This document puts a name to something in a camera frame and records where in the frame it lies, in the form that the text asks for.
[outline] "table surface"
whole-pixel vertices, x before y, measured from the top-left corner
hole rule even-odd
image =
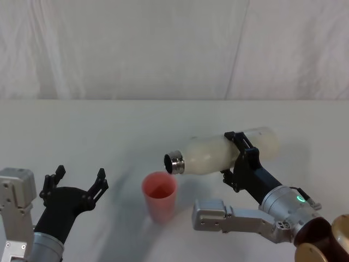
[[[349,102],[243,101],[2,101],[0,168],[31,169],[37,192],[58,165],[61,186],[88,189],[98,169],[109,190],[95,210],[79,216],[65,243],[65,261],[293,261],[290,243],[272,244],[247,233],[194,231],[195,199],[222,198],[256,209],[246,192],[235,193],[219,173],[177,176],[176,216],[166,226],[148,217],[142,179],[163,170],[163,155],[193,136],[259,126],[275,130],[278,156],[264,167],[283,184],[305,189],[332,221],[348,213]],[[33,201],[36,223],[44,210]],[[4,231],[0,230],[0,246]]]

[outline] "white plastic bottle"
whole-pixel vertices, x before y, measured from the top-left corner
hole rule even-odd
[[[270,128],[259,127],[243,132],[259,149],[261,159],[270,159],[277,154],[278,139]],[[192,140],[186,148],[166,154],[164,164],[170,174],[203,175],[232,168],[238,156],[235,144],[224,135],[218,135]]]

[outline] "white backdrop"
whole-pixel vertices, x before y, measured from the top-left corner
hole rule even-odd
[[[347,99],[348,0],[1,0],[0,98]]]

